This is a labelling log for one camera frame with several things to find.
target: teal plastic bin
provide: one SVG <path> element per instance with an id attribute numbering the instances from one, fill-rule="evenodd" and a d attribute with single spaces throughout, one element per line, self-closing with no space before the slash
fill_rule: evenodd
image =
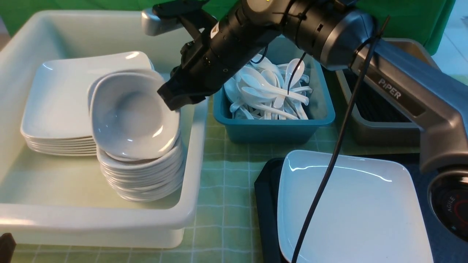
<path id="1" fill-rule="evenodd" d="M 266 57 L 274 64 L 284 64 L 293 58 L 300 58 L 302 53 L 291 41 L 278 37 L 268 47 Z M 309 105 L 304 107 L 309 120 L 232 119 L 232 113 L 229 111 L 231 103 L 226 98 L 224 89 L 214 95 L 214 118 L 226 127 L 227 135 L 232 142 L 302 144 L 309 141 L 320 126 L 329 125 L 335 120 L 335 110 L 322 67 L 310 56 L 306 56 L 304 62 L 305 74 L 309 75 L 310 87 L 314 89 L 309 97 Z"/>

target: white plastic bin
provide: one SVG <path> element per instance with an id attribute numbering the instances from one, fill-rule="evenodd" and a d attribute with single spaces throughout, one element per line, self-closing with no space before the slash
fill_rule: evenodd
<path id="1" fill-rule="evenodd" d="M 139 12 L 45 11 L 34 15 L 0 52 L 0 233 L 18 243 L 172 248 L 193 222 L 203 161 L 207 101 L 182 108 L 188 148 L 181 190 L 131 203 L 108 186 L 95 157 L 32 152 L 20 123 L 36 69 L 60 58 L 142 51 L 155 69 L 180 64 L 184 29 L 144 35 Z"/>

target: green backdrop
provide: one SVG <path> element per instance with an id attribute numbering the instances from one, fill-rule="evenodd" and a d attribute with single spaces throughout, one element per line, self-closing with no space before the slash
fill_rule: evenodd
<path id="1" fill-rule="evenodd" d="M 0 16 L 11 35 L 36 12 L 50 9 L 143 10 L 167 0 L 0 0 Z M 205 10 L 217 18 L 235 0 L 211 0 Z M 385 37 L 404 37 L 423 44 L 429 53 L 437 51 L 455 0 L 361 0 L 358 6 L 379 21 L 392 18 Z"/>

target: stack of white plates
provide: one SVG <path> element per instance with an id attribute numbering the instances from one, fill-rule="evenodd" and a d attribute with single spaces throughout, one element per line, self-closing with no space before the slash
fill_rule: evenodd
<path id="1" fill-rule="evenodd" d="M 185 151 L 180 138 L 174 148 L 158 159 L 118 161 L 99 148 L 97 158 L 109 185 L 127 201 L 155 201 L 182 186 Z"/>
<path id="2" fill-rule="evenodd" d="M 21 123 L 28 147 L 52 155 L 96 155 L 88 88 L 96 79 L 126 69 L 153 66 L 138 51 L 43 63 L 34 77 Z"/>

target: robotic arm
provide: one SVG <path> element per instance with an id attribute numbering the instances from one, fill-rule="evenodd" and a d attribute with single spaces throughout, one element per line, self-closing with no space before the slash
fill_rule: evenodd
<path id="1" fill-rule="evenodd" d="M 359 74 L 367 41 L 378 29 L 356 2 L 239 0 L 219 22 L 197 0 L 156 5 L 142 13 L 148 35 L 184 26 L 194 39 L 182 48 L 180 66 L 158 92 L 172 110 L 198 103 L 280 34 L 328 70 L 350 68 Z M 421 171 L 439 171 L 429 189 L 434 213 L 468 241 L 468 87 L 378 41 L 365 82 L 419 126 Z"/>

